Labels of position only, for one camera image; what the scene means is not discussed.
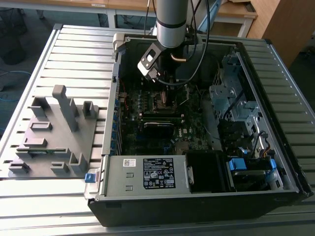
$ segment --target motherboard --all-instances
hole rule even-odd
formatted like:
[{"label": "motherboard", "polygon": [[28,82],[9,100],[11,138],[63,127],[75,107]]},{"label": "motherboard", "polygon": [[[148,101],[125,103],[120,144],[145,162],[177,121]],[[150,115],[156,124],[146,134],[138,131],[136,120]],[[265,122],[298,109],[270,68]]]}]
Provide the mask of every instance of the motherboard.
[{"label": "motherboard", "polygon": [[145,80],[121,84],[123,155],[181,155],[210,148],[200,106],[206,91],[192,85],[168,90],[146,86]]}]

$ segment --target gray 3d-printed part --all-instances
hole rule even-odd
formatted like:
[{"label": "gray 3d-printed part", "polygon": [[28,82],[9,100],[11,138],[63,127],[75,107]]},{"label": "gray 3d-printed part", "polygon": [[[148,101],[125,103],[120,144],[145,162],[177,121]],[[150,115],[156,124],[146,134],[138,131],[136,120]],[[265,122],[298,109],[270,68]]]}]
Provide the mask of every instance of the gray 3d-printed part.
[{"label": "gray 3d-printed part", "polygon": [[11,162],[9,170],[15,174],[27,173],[30,167],[25,162]]},{"label": "gray 3d-printed part", "polygon": [[[95,113],[98,114],[98,106],[94,105]],[[96,127],[95,119],[85,119],[83,115],[83,106],[78,105],[77,111],[79,116],[76,117],[79,130],[71,132],[59,105],[50,105],[45,109],[45,117],[33,116],[30,124],[38,122],[50,122],[51,130],[32,130],[31,125],[25,132],[25,138],[45,138],[47,140],[46,147],[26,147],[20,145],[16,149],[18,157],[25,161],[31,168],[28,173],[9,173],[11,177],[56,177],[55,172],[50,170],[51,162],[65,163],[70,162],[71,154],[78,158],[80,163],[80,155],[85,159],[87,165],[91,157],[92,143],[94,139],[94,131]],[[84,177],[85,172],[75,172],[69,167],[68,172],[58,173],[58,177],[62,178],[78,178]]]},{"label": "gray 3d-printed part", "polygon": [[85,101],[83,103],[83,115],[85,119],[95,119],[96,118],[96,112],[94,109],[93,102],[91,101]]},{"label": "gray 3d-printed part", "polygon": [[35,97],[30,108],[36,117],[46,117],[45,109],[49,108],[45,97]]},{"label": "gray 3d-printed part", "polygon": [[69,171],[69,167],[64,161],[52,161],[50,169],[56,174],[64,174]]},{"label": "gray 3d-printed part", "polygon": [[33,122],[30,126],[31,130],[33,131],[41,131],[41,130],[51,130],[53,126],[49,121],[39,121],[39,122]]},{"label": "gray 3d-printed part", "polygon": [[88,164],[82,153],[80,154],[79,160],[76,158],[74,153],[72,153],[69,161],[69,166],[75,173],[85,173]]},{"label": "gray 3d-printed part", "polygon": [[25,138],[23,145],[26,147],[46,147],[47,140],[44,138]]},{"label": "gray 3d-printed part", "polygon": [[70,108],[71,108],[74,116],[77,117],[79,115],[79,112],[78,112],[77,106],[74,103],[73,98],[68,98],[68,101],[69,101],[69,105],[70,105]]},{"label": "gray 3d-printed part", "polygon": [[63,117],[67,121],[69,128],[72,132],[78,129],[78,123],[75,120],[75,113],[71,108],[74,103],[71,99],[70,103],[65,95],[66,87],[64,85],[55,85],[53,89],[53,97],[58,100]]}]

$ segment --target wire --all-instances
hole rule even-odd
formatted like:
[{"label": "wire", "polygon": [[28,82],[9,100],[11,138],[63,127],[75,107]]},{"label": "wire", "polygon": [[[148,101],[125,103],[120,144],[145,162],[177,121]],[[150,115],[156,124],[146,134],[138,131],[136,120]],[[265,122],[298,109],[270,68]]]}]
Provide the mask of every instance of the wire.
[{"label": "wire", "polygon": [[223,119],[225,119],[225,117],[227,116],[227,114],[232,110],[232,108],[235,106],[235,104],[241,99],[241,96],[244,94],[244,90],[242,90],[240,92],[239,95],[237,95],[237,97],[235,98],[235,100],[232,102],[232,104],[228,107],[228,109],[226,110],[226,112],[223,115]]},{"label": "wire", "polygon": [[256,149],[256,147],[257,147],[258,139],[259,139],[259,137],[260,137],[261,135],[263,135],[264,133],[266,133],[264,130],[261,130],[261,131],[258,133],[258,135],[257,135],[257,137],[256,137],[256,139],[255,139],[255,141],[254,141],[254,145],[253,145],[253,147],[252,147],[251,158],[254,158],[254,156],[255,156],[255,149]]},{"label": "wire", "polygon": [[156,17],[158,17],[157,15],[157,10],[156,10],[156,4],[154,3],[155,0],[152,0],[153,3],[153,9],[154,9],[154,13],[156,14]]},{"label": "wire", "polygon": [[195,10],[192,9],[192,18],[191,18],[190,26],[192,26],[192,21],[193,21],[194,15],[196,14],[200,4],[201,4],[201,0],[199,0],[199,2],[197,3]]},{"label": "wire", "polygon": [[196,85],[196,89],[197,89],[197,91],[198,91],[199,95],[201,96],[201,93],[200,93],[200,91],[199,91],[199,89],[198,89],[198,86],[197,86],[197,85]]},{"label": "wire", "polygon": [[[192,0],[190,0],[190,4],[191,4],[192,11],[194,12]],[[193,55],[195,55],[195,52],[196,52],[196,49],[197,49],[197,25],[196,25],[195,13],[193,13],[192,18],[193,18],[193,24],[194,24],[194,27],[195,27],[195,44],[194,44],[193,52],[189,56],[187,61],[190,61],[190,59],[193,57]]]},{"label": "wire", "polygon": [[146,18],[145,18],[145,20],[144,20],[144,35],[146,35],[146,26],[147,26],[148,14],[149,14],[150,1],[151,1],[151,0],[148,0],[147,13],[146,13]]},{"label": "wire", "polygon": [[6,100],[6,99],[0,98],[0,101],[2,101],[2,102],[17,102],[17,101],[19,101],[19,99],[17,99],[17,100]]},{"label": "wire", "polygon": [[213,139],[217,139],[219,141],[221,141],[221,139],[214,137],[207,129],[207,127],[205,125],[203,125],[203,127],[205,128],[205,130],[207,131],[207,133],[213,138]]},{"label": "wire", "polygon": [[260,157],[266,157],[266,155],[267,155],[267,152],[270,150],[270,143],[268,142],[268,140],[265,138],[265,142],[266,142],[266,144],[268,145],[267,147],[266,147],[266,149],[265,149],[265,151],[261,154],[261,156]]},{"label": "wire", "polygon": [[194,78],[195,74],[197,73],[198,69],[200,68],[201,63],[203,62],[203,59],[204,59],[205,54],[207,52],[208,42],[209,42],[209,34],[210,34],[210,13],[209,13],[210,9],[209,9],[208,0],[206,0],[206,5],[207,5],[207,23],[208,23],[207,38],[206,38],[206,43],[205,43],[205,47],[204,47],[202,56],[200,58],[200,61],[199,61],[199,64],[198,64],[197,68],[195,69],[195,72],[193,73],[193,75],[188,80],[186,80],[185,82],[181,82],[181,83],[174,83],[174,84],[172,84],[172,83],[168,83],[168,82],[165,82],[163,80],[157,79],[157,81],[160,82],[161,84],[168,85],[168,86],[182,86],[182,85],[186,85]]},{"label": "wire", "polygon": [[12,71],[4,72],[3,74],[0,74],[0,76],[7,75],[7,74],[10,74],[10,73],[28,74],[29,76],[32,75],[31,73],[29,73],[29,72],[27,72],[27,71],[23,71],[23,70],[12,70]]}]

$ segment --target black cable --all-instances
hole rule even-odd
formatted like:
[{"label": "black cable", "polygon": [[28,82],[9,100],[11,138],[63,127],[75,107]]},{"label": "black cable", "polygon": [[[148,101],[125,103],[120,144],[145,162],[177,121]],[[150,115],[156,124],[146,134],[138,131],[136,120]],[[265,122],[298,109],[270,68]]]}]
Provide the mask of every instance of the black cable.
[{"label": "black cable", "polygon": [[196,12],[197,12],[197,10],[198,10],[199,5],[201,4],[201,1],[202,1],[202,0],[199,0],[199,2],[198,2],[197,5],[196,5],[196,8],[195,8],[195,9],[192,9],[192,18],[191,18],[190,26],[192,26],[192,21],[193,21],[194,15],[196,15]]},{"label": "black cable", "polygon": [[205,54],[207,52],[207,48],[208,48],[208,42],[209,42],[209,34],[210,34],[210,9],[209,9],[209,3],[208,3],[208,0],[206,0],[206,5],[207,5],[207,23],[208,23],[208,28],[207,28],[207,38],[206,38],[206,43],[205,43],[205,47],[204,47],[204,50],[203,50],[203,53],[202,53],[202,56],[201,56],[201,59],[199,61],[199,64],[197,66],[197,68],[195,69],[195,72],[193,73],[193,75],[188,79],[186,80],[185,82],[181,82],[181,83],[168,83],[168,82],[165,82],[163,80],[159,80],[157,79],[157,81],[159,81],[161,84],[164,84],[164,85],[168,85],[168,86],[182,86],[182,85],[186,85],[188,84],[192,79],[193,77],[195,76],[195,74],[198,72],[198,69],[201,65],[201,63],[203,62],[203,59],[205,57]]},{"label": "black cable", "polygon": [[242,90],[240,92],[239,95],[237,95],[237,97],[235,98],[235,100],[232,102],[232,104],[228,107],[228,109],[226,110],[226,112],[223,115],[223,119],[225,119],[225,117],[227,116],[227,114],[232,110],[232,108],[235,106],[235,104],[241,99],[241,96],[244,94],[244,90]]},{"label": "black cable", "polygon": [[[190,0],[190,3],[191,3],[191,8],[192,8],[192,12],[193,12],[193,3],[192,3],[192,0]],[[193,18],[193,23],[194,23],[194,26],[195,26],[195,44],[194,44],[194,48],[193,48],[193,52],[192,54],[189,56],[189,58],[187,59],[187,61],[189,61],[193,55],[195,55],[195,52],[196,52],[196,49],[197,49],[197,25],[196,25],[196,18],[195,18],[195,14],[193,13],[192,15],[192,18]]]},{"label": "black cable", "polygon": [[157,10],[156,10],[156,4],[154,3],[154,0],[152,0],[152,3],[153,3],[154,13],[156,14],[156,17],[158,17],[157,16]]},{"label": "black cable", "polygon": [[151,1],[151,0],[149,0],[149,2],[148,2],[148,7],[147,7],[146,18],[145,18],[145,20],[144,20],[144,35],[146,35],[146,26],[147,26],[148,14],[149,14],[150,1]]},{"label": "black cable", "polygon": [[260,137],[261,135],[263,135],[264,133],[266,133],[264,130],[261,130],[261,131],[258,133],[258,135],[257,135],[257,137],[256,137],[256,139],[255,139],[255,141],[254,141],[254,145],[253,145],[253,147],[252,147],[251,158],[254,158],[254,156],[255,156],[255,150],[256,150],[256,147],[257,147],[257,143],[258,143],[259,137]]}]

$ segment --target table leg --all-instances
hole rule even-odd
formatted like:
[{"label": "table leg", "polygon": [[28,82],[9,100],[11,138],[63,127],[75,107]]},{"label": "table leg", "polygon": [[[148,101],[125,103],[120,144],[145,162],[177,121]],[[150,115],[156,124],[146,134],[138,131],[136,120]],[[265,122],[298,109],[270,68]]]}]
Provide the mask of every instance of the table leg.
[{"label": "table leg", "polygon": [[252,22],[253,22],[253,19],[251,19],[251,18],[245,19],[245,21],[242,24],[242,27],[238,33],[238,37],[240,37],[240,38],[246,38],[247,37],[247,34],[250,31],[250,28],[252,26]]},{"label": "table leg", "polygon": [[107,9],[107,17],[108,17],[108,27],[116,28],[116,10],[115,9]]},{"label": "table leg", "polygon": [[44,11],[43,10],[36,10],[36,12],[37,12],[37,15],[38,15],[38,17],[39,17],[39,19],[44,19],[45,17],[44,17]]}]

